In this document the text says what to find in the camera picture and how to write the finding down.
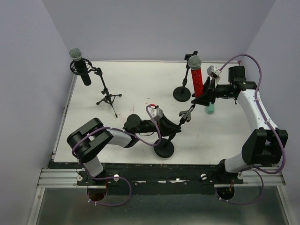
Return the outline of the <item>black glitter microphone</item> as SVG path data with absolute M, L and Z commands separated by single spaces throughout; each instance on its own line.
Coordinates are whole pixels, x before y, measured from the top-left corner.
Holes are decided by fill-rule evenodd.
M 70 70 L 73 74 L 81 77 L 85 86 L 91 85 L 91 79 L 87 70 L 86 61 L 82 57 L 82 52 L 79 48 L 71 48 L 69 55 L 72 59 Z

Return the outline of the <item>black tripod mic stand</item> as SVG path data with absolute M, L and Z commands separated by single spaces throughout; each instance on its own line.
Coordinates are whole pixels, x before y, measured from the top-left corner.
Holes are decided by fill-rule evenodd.
M 101 68 L 94 67 L 88 59 L 85 59 L 85 61 L 86 61 L 86 66 L 87 66 L 88 73 L 93 72 L 95 75 L 99 76 L 100 79 L 101 79 L 102 85 L 103 85 L 103 90 L 101 91 L 101 93 L 104 95 L 104 98 L 101 99 L 100 101 L 96 102 L 96 105 L 100 105 L 100 103 L 102 103 L 102 102 L 105 102 L 105 103 L 109 104 L 112 107 L 113 111 L 114 111 L 115 117 L 117 118 L 118 115 L 117 115 L 117 113 L 116 113 L 116 111 L 113 107 L 113 103 L 115 101 L 115 98 L 116 97 L 121 97 L 122 94 L 115 94 L 115 95 L 111 94 L 109 92 L 106 84 L 105 84 L 104 79 L 103 79 L 103 72 L 102 72 Z

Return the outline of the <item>round-base mic stand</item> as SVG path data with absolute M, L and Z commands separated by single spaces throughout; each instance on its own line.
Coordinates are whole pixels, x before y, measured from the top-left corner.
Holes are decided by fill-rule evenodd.
M 191 93 L 190 90 L 188 88 L 186 88 L 186 84 L 188 81 L 188 73 L 190 70 L 190 67 L 188 65 L 188 60 L 194 56 L 197 55 L 198 51 L 194 51 L 192 54 L 186 54 L 184 60 L 187 62 L 186 63 L 186 73 L 185 73 L 185 77 L 182 81 L 182 85 L 175 88 L 173 91 L 173 97 L 175 100 L 179 101 L 179 102 L 187 102 L 190 97 L 191 97 Z
M 192 104 L 188 110 L 181 111 L 179 113 L 180 121 L 178 125 L 182 126 L 186 122 L 190 122 L 191 113 L 195 108 L 195 104 Z M 174 145 L 172 141 L 162 138 L 160 144 L 154 147 L 155 153 L 161 158 L 170 158 L 174 153 Z

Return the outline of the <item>red glitter microphone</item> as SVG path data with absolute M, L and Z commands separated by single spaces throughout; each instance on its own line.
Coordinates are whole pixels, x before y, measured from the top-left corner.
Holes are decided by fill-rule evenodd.
M 203 94 L 203 79 L 201 72 L 202 61 L 197 55 L 193 55 L 188 60 L 188 66 L 191 70 L 193 87 L 195 91 L 195 97 L 199 97 Z

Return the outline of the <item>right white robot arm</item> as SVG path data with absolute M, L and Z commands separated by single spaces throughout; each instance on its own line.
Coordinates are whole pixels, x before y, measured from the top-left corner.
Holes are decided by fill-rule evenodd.
M 209 106 L 217 98 L 234 99 L 242 107 L 251 135 L 243 144 L 241 153 L 223 160 L 225 171 L 238 173 L 250 167 L 275 165 L 283 162 L 284 147 L 288 139 L 286 130 L 279 129 L 265 111 L 253 81 L 247 81 L 245 68 L 234 66 L 228 69 L 228 84 L 218 84 L 220 70 L 210 66 L 203 91 L 195 91 L 193 104 Z

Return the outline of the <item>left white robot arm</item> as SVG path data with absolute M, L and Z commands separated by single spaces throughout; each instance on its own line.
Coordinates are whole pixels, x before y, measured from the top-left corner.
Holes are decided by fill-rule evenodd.
M 98 159 L 99 152 L 107 145 L 131 148 L 138 141 L 136 134 L 157 133 L 161 139 L 154 142 L 154 152 L 161 158 L 169 158 L 174 153 L 172 139 L 181 132 L 182 121 L 175 124 L 162 116 L 156 124 L 151 120 L 142 120 L 137 114 L 128 116 L 122 130 L 105 127 L 98 118 L 93 118 L 71 133 L 67 143 L 72 154 L 93 177 L 99 177 L 104 171 Z

